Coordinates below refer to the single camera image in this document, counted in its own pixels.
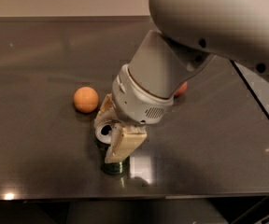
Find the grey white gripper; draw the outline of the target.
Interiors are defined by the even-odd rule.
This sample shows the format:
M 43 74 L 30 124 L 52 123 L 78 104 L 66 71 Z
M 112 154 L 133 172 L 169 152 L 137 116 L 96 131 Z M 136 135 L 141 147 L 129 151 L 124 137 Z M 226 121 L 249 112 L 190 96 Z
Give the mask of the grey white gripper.
M 114 79 L 112 92 L 106 95 L 94 120 L 95 129 L 116 123 L 106 163 L 128 158 L 147 138 L 145 125 L 160 122 L 173 102 L 172 98 L 157 98 L 140 88 L 131 77 L 128 64 L 125 64 Z M 134 125 L 124 125 L 120 121 Z

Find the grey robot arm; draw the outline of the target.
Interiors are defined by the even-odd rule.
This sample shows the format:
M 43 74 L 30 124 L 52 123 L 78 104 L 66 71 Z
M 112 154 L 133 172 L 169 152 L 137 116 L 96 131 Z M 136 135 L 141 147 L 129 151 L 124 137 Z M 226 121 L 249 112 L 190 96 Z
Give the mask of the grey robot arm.
M 149 31 L 94 121 L 107 163 L 126 160 L 161 121 L 180 86 L 216 56 L 269 82 L 269 0 L 149 0 Z

